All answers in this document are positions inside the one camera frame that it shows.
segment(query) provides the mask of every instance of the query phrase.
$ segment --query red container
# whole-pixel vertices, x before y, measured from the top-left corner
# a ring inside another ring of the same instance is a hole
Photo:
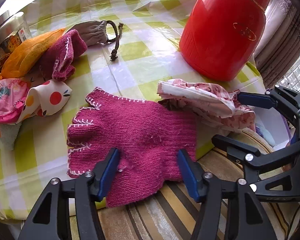
[[[258,45],[269,0],[197,0],[182,33],[183,58],[219,81],[236,77]]]

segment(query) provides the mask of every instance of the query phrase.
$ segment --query plastic table cover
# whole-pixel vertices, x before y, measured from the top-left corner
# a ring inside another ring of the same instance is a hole
[[[95,86],[129,98],[159,100],[157,82],[181,78],[187,82],[214,82],[194,71],[178,51],[178,42],[196,0],[35,0],[25,12],[32,36],[89,20],[123,22],[119,58],[111,62],[114,44],[89,47],[73,62],[75,74],[66,81],[73,90],[58,113],[26,119],[14,151],[0,143],[0,219],[26,219],[43,188],[53,177],[69,179],[66,129],[85,96]],[[114,32],[107,28],[110,36]],[[218,82],[228,91],[264,93],[262,78],[248,63],[230,82]],[[212,147],[220,131],[198,122],[197,157]],[[74,201],[70,202],[74,214]]]

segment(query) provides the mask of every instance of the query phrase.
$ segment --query screw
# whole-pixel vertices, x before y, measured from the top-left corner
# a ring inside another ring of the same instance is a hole
[[[238,179],[238,183],[240,185],[246,185],[247,184],[247,181],[245,179]]]
[[[245,157],[246,161],[250,162],[253,160],[253,155],[251,153],[248,153]]]
[[[203,174],[203,176],[206,178],[206,179],[211,179],[213,177],[213,174],[211,172],[205,172]]]
[[[58,179],[58,178],[54,178],[54,179],[50,180],[50,183],[51,183],[52,185],[56,185],[56,184],[59,183],[59,179]]]
[[[84,173],[84,176],[85,176],[86,178],[92,177],[92,176],[93,176],[93,171],[86,171],[86,172]]]
[[[250,184],[250,188],[252,189],[253,192],[257,191],[257,185],[256,184]]]

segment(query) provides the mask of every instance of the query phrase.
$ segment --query pink fingerless glove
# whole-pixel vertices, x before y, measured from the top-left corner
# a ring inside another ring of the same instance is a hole
[[[124,205],[156,193],[165,180],[182,180],[177,152],[195,160],[194,114],[169,111],[153,101],[133,100],[95,88],[89,107],[68,127],[68,174],[77,178],[104,160],[111,147],[121,151],[107,206]]]
[[[80,38],[77,30],[71,30],[61,36],[40,58],[38,64],[46,80],[64,81],[69,78],[75,68],[71,65],[87,50],[87,45]]]

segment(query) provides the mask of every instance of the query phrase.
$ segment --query white label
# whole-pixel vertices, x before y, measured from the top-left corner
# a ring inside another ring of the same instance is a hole
[[[21,39],[22,42],[24,42],[27,39],[26,32],[25,32],[24,28],[20,29],[18,31],[18,34],[19,34],[19,37],[20,37],[20,39]]]

